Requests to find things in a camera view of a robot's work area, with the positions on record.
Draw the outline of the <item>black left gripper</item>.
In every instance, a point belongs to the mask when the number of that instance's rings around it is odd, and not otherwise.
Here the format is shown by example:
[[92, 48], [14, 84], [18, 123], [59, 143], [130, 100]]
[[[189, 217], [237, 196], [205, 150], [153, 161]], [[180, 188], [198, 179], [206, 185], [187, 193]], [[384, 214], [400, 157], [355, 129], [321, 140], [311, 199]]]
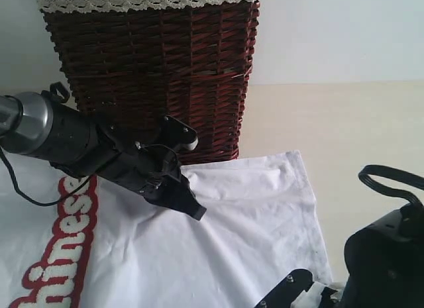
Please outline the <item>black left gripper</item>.
[[200, 220], [206, 212], [182, 174], [177, 152], [158, 142], [134, 141], [96, 175], [144, 198], [148, 203]]

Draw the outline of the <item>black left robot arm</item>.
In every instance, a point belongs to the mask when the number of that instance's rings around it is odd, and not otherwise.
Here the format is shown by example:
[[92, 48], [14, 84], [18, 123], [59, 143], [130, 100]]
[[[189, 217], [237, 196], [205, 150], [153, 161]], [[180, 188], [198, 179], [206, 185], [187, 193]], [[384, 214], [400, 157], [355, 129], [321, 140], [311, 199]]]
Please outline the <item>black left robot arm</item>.
[[99, 176], [147, 202], [200, 220], [177, 152], [193, 150], [197, 133], [166, 115], [152, 144], [135, 140], [101, 116], [71, 109], [44, 91], [1, 97], [1, 153], [45, 160], [73, 178]]

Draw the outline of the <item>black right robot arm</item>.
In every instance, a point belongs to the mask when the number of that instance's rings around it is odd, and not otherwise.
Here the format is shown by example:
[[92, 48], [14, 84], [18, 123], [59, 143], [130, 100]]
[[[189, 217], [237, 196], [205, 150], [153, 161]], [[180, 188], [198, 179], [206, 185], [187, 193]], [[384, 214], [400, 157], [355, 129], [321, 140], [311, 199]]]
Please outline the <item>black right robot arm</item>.
[[423, 306], [423, 208], [405, 205], [354, 233], [340, 307]]

